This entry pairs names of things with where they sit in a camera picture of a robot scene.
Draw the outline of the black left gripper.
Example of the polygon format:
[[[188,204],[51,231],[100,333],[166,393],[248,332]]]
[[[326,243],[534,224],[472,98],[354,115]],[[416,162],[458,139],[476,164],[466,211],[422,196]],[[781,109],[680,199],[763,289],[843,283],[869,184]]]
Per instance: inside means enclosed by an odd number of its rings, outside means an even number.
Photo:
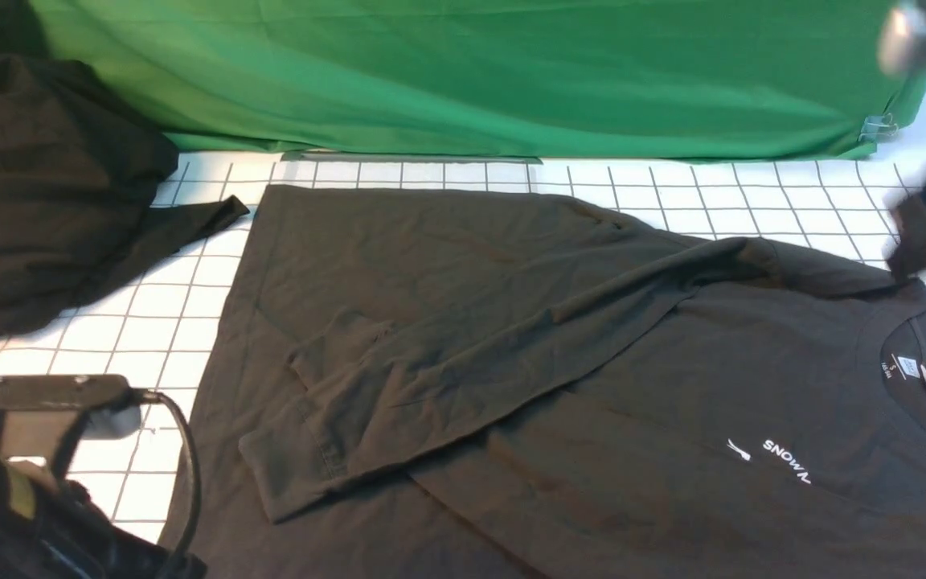
[[[77,482],[0,458],[0,578],[203,578],[206,565],[115,527]]]

